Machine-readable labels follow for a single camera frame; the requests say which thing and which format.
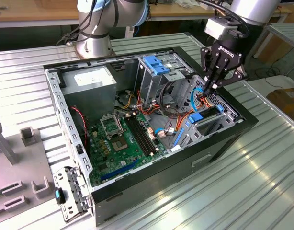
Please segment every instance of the open computer tower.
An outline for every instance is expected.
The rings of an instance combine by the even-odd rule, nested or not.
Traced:
[[[64,220],[96,225],[221,157],[257,119],[180,47],[44,66],[73,165],[54,174]]]

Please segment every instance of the blue cable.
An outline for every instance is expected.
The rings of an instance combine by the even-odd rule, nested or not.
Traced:
[[[196,109],[196,106],[195,106],[195,103],[194,103],[194,92],[195,91],[198,91],[198,92],[203,92],[202,89],[200,88],[196,88],[196,89],[193,89],[192,93],[191,93],[191,105],[192,105],[192,108],[195,112],[197,112],[197,109]]]
[[[133,35],[133,37],[135,37],[135,36],[137,35],[138,31],[139,31],[139,26],[137,27],[137,31],[136,31],[136,33]]]
[[[158,129],[155,131],[155,134],[157,134],[158,132],[163,131],[163,130],[164,130],[163,128],[158,128]]]

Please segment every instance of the ridged metal surface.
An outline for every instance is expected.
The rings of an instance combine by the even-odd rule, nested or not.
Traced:
[[[190,36],[113,40],[117,54],[181,46],[200,63]],[[54,114],[43,64],[78,59],[66,46],[0,52],[4,136],[40,129],[52,172],[71,164]],[[98,227],[120,229],[294,229],[294,127],[245,82],[227,87],[259,123],[219,160]],[[65,224],[55,200],[0,224],[1,229],[94,229],[91,215]]]
[[[268,30],[294,47],[294,23],[274,23]]]

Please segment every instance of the expansion slot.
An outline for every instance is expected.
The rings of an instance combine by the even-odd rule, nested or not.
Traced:
[[[133,134],[134,138],[138,142],[139,146],[141,147],[144,155],[148,157],[156,153],[155,147],[151,143],[149,137],[144,132],[143,128],[140,126],[135,116],[127,117],[124,120],[127,126],[129,127],[131,133]]]
[[[127,171],[127,170],[129,170],[129,169],[132,169],[132,168],[136,165],[136,162],[137,162],[137,161],[134,161],[134,162],[132,162],[131,164],[128,164],[128,165],[126,165],[126,166],[124,166],[124,167],[122,167],[122,168],[120,168],[120,169],[117,169],[117,170],[115,170],[115,171],[113,171],[113,172],[110,172],[110,173],[108,173],[108,174],[102,176],[102,177],[101,177],[101,180],[103,181],[103,180],[109,179],[109,178],[111,178],[111,177],[113,177],[113,176],[116,176],[116,175],[118,175],[118,174],[121,174],[121,173],[123,173],[123,172],[125,172],[125,171]]]

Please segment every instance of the cardboard box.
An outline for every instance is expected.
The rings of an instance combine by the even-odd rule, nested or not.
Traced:
[[[275,90],[266,98],[294,120],[294,88]]]
[[[40,0],[45,9],[77,9],[77,0]]]

